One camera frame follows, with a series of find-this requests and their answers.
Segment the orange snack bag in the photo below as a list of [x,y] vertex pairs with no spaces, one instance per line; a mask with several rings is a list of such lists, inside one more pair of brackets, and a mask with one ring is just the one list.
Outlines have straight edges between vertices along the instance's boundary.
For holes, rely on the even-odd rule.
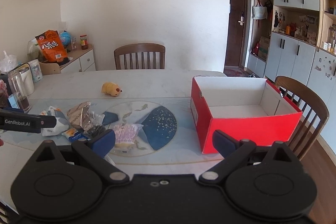
[[43,56],[49,63],[66,63],[67,51],[57,31],[48,30],[35,37]]

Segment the blue globe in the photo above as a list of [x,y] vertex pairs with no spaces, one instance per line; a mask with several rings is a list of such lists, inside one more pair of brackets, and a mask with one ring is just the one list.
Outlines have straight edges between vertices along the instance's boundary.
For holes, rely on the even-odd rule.
[[63,31],[60,35],[60,40],[62,42],[62,45],[65,49],[68,48],[68,46],[71,44],[71,34],[67,31]]

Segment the white drawer cabinet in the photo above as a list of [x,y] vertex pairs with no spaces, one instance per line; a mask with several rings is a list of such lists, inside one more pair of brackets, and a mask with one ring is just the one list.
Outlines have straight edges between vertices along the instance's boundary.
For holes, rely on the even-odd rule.
[[68,53],[69,62],[60,67],[60,73],[90,72],[96,70],[93,46],[85,50],[75,50]]

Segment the brown foil snack bag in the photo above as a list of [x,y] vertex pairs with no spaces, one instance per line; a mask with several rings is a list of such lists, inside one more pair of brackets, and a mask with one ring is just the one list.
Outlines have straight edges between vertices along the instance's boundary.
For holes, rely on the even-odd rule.
[[88,131],[96,126],[101,126],[104,114],[96,114],[91,110],[91,102],[82,102],[67,111],[71,126],[77,130]]

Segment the white patterned mug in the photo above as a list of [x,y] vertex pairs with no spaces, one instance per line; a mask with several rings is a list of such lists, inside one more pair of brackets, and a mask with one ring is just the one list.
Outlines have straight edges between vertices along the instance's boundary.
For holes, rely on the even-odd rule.
[[33,77],[33,82],[37,83],[43,78],[40,62],[38,59],[34,59],[28,62],[32,77]]

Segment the red lid jar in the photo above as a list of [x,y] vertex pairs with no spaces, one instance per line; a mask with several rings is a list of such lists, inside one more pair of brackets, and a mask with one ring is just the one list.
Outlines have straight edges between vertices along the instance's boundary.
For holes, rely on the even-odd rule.
[[82,50],[88,49],[87,35],[80,35],[80,45]]

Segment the brown entrance door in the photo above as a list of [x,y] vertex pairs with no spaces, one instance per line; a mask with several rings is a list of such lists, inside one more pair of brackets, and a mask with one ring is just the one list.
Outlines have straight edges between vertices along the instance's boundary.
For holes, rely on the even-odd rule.
[[245,16],[248,0],[230,0],[227,50],[224,67],[240,67],[245,44]]

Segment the bag of black seeds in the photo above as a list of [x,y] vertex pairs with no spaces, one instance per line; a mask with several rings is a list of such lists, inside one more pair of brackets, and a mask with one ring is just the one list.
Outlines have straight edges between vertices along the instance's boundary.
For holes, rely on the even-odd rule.
[[103,134],[106,131],[105,126],[98,124],[95,126],[92,126],[88,130],[84,131],[84,135],[89,139],[94,139],[95,137]]

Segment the yellow plush toy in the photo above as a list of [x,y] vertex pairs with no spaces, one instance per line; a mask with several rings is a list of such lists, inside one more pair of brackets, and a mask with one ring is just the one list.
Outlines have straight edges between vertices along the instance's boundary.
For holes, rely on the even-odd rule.
[[117,97],[122,92],[121,88],[115,83],[104,83],[101,88],[103,94],[110,95],[112,97]]

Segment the white wall cabinet unit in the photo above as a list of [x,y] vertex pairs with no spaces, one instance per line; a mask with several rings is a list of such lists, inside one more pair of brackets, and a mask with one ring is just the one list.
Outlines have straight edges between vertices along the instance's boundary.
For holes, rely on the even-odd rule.
[[288,76],[317,93],[330,113],[321,136],[335,149],[335,43],[327,39],[335,21],[324,15],[326,1],[254,1],[271,4],[266,18],[253,21],[252,42],[268,39],[268,45],[259,50],[264,61],[260,76],[271,81]]

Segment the blue white snack packet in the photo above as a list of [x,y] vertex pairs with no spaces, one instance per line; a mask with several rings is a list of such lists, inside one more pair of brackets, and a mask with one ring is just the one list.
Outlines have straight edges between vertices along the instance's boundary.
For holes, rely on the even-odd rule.
[[63,132],[62,135],[68,139],[71,143],[80,140],[80,141],[86,141],[88,138],[81,132],[79,132],[75,128],[70,128],[67,131]]

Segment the pink pastry packet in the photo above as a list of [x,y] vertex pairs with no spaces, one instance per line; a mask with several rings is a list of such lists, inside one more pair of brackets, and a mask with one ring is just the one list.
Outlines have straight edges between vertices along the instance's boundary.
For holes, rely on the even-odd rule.
[[116,124],[113,126],[113,131],[116,136],[116,148],[128,148],[135,144],[140,129],[143,128],[142,124]]

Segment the glass jar with brown liquid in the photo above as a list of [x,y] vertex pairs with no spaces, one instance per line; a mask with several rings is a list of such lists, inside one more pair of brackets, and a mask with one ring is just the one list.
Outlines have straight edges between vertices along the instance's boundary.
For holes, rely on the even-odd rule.
[[31,105],[27,98],[27,92],[25,90],[21,74],[17,70],[11,71],[8,74],[8,81],[11,92],[14,95],[19,108],[25,113],[29,112]]

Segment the red cardboard box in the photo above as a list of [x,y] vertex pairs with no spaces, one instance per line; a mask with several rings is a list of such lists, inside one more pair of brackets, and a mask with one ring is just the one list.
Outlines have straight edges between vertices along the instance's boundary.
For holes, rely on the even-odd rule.
[[260,146],[288,141],[302,111],[269,80],[244,77],[194,77],[191,111],[203,154],[216,153],[216,130]]

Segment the wooden chair behind table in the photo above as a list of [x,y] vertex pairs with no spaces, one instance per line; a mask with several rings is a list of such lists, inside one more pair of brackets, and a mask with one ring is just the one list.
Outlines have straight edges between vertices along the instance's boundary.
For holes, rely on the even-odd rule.
[[166,48],[156,43],[138,43],[114,50],[117,70],[165,69]]

